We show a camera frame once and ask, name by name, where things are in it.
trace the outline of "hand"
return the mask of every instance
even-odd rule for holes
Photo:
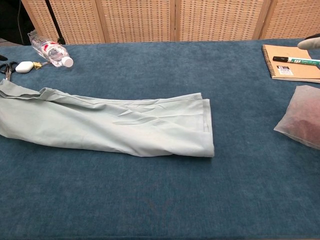
[[[304,50],[320,49],[320,33],[308,36],[305,40],[299,42],[298,48]]]

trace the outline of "translucent bag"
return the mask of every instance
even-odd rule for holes
[[[285,115],[274,130],[320,150],[320,89],[297,86]]]

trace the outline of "cable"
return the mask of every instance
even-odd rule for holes
[[[18,10],[18,18],[17,18],[17,21],[18,21],[18,28],[19,28],[19,32],[20,32],[20,37],[21,37],[21,41],[22,41],[22,45],[25,45],[25,42],[24,42],[24,38],[22,37],[22,33],[21,33],[21,29],[20,29],[20,10],[21,10],[21,0],[19,0],[19,10]]]

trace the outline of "marker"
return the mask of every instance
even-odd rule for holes
[[[290,57],[290,56],[274,56],[272,60],[277,62],[320,66],[320,60],[316,60],[316,59],[307,59],[307,58]]]

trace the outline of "folded cloth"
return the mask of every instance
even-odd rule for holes
[[[194,93],[109,100],[0,82],[0,134],[36,144],[140,157],[213,157],[210,101]]]

